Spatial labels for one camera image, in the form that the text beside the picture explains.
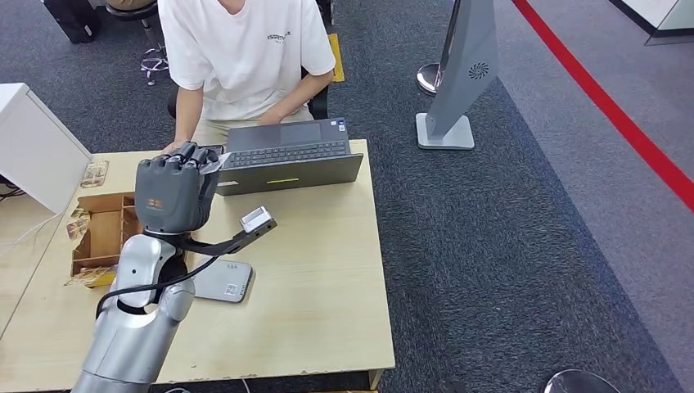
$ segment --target beige pants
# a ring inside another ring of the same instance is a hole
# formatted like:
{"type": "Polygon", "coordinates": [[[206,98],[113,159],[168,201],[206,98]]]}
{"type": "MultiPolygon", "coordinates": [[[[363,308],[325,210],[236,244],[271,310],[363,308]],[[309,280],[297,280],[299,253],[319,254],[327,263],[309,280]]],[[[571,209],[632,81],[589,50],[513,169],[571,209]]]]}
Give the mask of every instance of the beige pants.
{"type": "MultiPolygon", "coordinates": [[[[311,112],[302,106],[293,114],[287,116],[282,123],[293,123],[295,121],[313,120],[311,112]]],[[[200,119],[196,131],[193,134],[193,142],[200,146],[223,145],[227,146],[227,131],[229,129],[240,129],[242,127],[253,127],[258,124],[258,120],[206,120],[200,119]]]]}

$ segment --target white t-shirt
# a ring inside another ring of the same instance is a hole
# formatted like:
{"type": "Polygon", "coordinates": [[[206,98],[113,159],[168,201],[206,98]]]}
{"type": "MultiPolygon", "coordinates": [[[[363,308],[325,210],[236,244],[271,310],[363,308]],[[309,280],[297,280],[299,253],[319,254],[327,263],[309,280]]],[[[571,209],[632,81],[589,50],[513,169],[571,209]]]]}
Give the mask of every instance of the white t-shirt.
{"type": "Polygon", "coordinates": [[[231,15],[218,0],[159,0],[169,73],[204,86],[202,118],[257,119],[301,81],[301,67],[335,67],[316,0],[246,0],[231,15]]]}

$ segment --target cardboard divider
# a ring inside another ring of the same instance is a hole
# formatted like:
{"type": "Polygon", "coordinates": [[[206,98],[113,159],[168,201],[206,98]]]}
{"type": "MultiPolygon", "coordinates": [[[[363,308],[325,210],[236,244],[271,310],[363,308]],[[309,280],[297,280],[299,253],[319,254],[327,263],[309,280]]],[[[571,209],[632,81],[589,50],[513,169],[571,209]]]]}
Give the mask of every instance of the cardboard divider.
{"type": "Polygon", "coordinates": [[[118,264],[123,244],[142,233],[135,214],[133,192],[83,196],[79,208],[89,213],[87,231],[72,254],[70,276],[84,269],[108,268],[118,264]]]}

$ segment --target robotic arm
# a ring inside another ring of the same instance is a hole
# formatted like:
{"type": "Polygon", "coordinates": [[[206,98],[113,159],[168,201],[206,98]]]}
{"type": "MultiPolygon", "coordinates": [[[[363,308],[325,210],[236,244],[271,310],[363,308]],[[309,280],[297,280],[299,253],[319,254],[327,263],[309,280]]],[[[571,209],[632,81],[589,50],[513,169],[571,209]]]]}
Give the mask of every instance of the robotic arm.
{"type": "Polygon", "coordinates": [[[193,302],[192,277],[277,226],[259,207],[241,219],[242,230],[226,242],[191,238],[210,217],[220,164],[213,151],[189,142],[171,156],[138,165],[135,211],[144,231],[123,245],[115,280],[99,301],[92,345],[73,393],[146,393],[193,302]],[[185,251],[211,257],[189,273],[185,251]]]}

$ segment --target silver robot arm segment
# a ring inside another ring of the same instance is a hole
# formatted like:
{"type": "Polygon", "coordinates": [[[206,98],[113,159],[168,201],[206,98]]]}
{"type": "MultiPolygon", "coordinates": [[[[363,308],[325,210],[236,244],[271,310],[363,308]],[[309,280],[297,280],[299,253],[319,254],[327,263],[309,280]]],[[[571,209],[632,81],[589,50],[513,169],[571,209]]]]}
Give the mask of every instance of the silver robot arm segment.
{"type": "MultiPolygon", "coordinates": [[[[162,261],[174,255],[173,246],[137,235],[125,242],[111,290],[156,282],[162,261]]],[[[186,318],[195,296],[192,279],[166,287],[156,310],[131,314],[122,304],[143,308],[154,291],[108,299],[94,327],[92,346],[74,393],[146,393],[159,376],[178,324],[186,318]]]]}

